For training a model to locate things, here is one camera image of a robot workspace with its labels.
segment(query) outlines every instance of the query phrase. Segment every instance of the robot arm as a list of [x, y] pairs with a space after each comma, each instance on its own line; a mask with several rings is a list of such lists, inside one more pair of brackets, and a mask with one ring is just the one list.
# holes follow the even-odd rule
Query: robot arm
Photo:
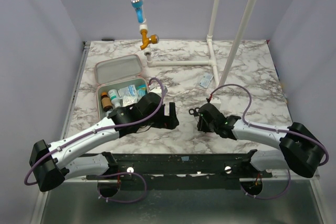
[[251, 164], [257, 170], [290, 168], [302, 177], [311, 178], [325, 154], [320, 145], [305, 139], [305, 137], [312, 138], [319, 143], [300, 123], [293, 123], [291, 126], [252, 122], [246, 124], [239, 116], [225, 117], [211, 103], [193, 111], [190, 114], [199, 117], [197, 124], [199, 131], [215, 132], [223, 138], [233, 140], [250, 140], [277, 149], [267, 152], [257, 151], [253, 155]]
[[[134, 123], [153, 113], [160, 106], [160, 101], [159, 95], [150, 92], [138, 103], [114, 109], [108, 117], [74, 136], [51, 144], [46, 144], [44, 140], [35, 143], [29, 164], [33, 167], [40, 161], [33, 171], [40, 191], [54, 189], [64, 180], [73, 177], [102, 175], [111, 172], [110, 169], [114, 173], [117, 172], [118, 166], [110, 153], [84, 155], [101, 144], [135, 133], [140, 127], [150, 126], [170, 130], [176, 128], [179, 121], [176, 117], [175, 103], [172, 102], [170, 115], [164, 115], [163, 104], [150, 119]], [[50, 153], [51, 155], [41, 162], [40, 159]]]

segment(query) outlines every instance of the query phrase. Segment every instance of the marble surface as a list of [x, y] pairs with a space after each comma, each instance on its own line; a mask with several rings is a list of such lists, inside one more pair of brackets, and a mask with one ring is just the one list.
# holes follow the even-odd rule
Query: marble surface
[[[142, 77], [159, 78], [168, 87], [164, 102], [176, 103], [180, 125], [174, 130], [150, 129], [145, 133], [103, 144], [91, 151], [100, 153], [246, 153], [249, 150], [270, 150], [271, 147], [250, 142], [223, 139], [214, 133], [197, 131], [197, 121], [188, 114], [188, 109], [203, 105], [215, 88], [212, 81], [208, 89], [198, 85], [204, 73], [212, 73], [208, 66], [178, 66], [149, 68], [140, 51], [140, 41], [93, 41], [90, 46], [85, 70], [81, 79], [75, 110], [68, 136], [78, 133], [99, 121], [96, 103], [98, 85], [94, 79], [97, 62], [129, 54], [138, 54], [142, 64]], [[232, 41], [214, 41], [218, 70], [222, 72]], [[160, 40], [153, 48], [153, 60], [206, 60], [208, 46], [205, 41]], [[227, 83], [245, 86], [252, 94], [252, 106], [247, 119], [273, 125], [291, 124], [286, 100], [265, 41], [243, 41], [229, 73]], [[248, 96], [238, 88], [218, 91], [222, 101], [222, 112], [242, 115]]]

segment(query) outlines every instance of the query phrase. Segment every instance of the yellow fitting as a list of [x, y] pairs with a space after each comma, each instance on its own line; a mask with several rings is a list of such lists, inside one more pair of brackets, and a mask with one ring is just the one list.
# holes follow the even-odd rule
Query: yellow fitting
[[148, 38], [146, 29], [142, 29], [140, 33], [142, 35], [142, 45], [140, 46], [141, 50], [144, 50], [150, 43], [157, 44], [159, 42], [159, 37], [156, 34]]

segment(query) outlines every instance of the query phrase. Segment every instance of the open case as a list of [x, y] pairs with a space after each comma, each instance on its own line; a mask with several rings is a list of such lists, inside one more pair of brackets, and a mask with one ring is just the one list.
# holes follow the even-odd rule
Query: open case
[[94, 75], [99, 87], [96, 91], [97, 108], [99, 119], [105, 117], [101, 105], [101, 93], [108, 92], [111, 89], [122, 89], [134, 84], [136, 87], [146, 85], [147, 93], [149, 91], [147, 82], [140, 76], [142, 73], [142, 64], [138, 55], [126, 55], [120, 58], [101, 61], [94, 67]]

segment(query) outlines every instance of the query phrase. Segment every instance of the white wall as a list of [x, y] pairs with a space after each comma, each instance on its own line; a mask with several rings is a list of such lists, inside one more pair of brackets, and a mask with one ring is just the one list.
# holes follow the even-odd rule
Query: white wall
[[336, 0], [293, 0], [270, 41], [270, 50], [295, 121], [326, 146], [319, 168], [336, 220]]
[[[292, 0], [258, 0], [245, 39], [269, 39]], [[130, 0], [62, 0], [83, 40], [140, 39]], [[233, 39], [247, 0], [220, 0], [214, 39]], [[144, 0], [151, 34], [206, 38], [213, 0]]]
[[0, 223], [29, 223], [38, 192], [23, 183], [31, 148], [60, 136], [82, 42], [60, 0], [0, 6]]

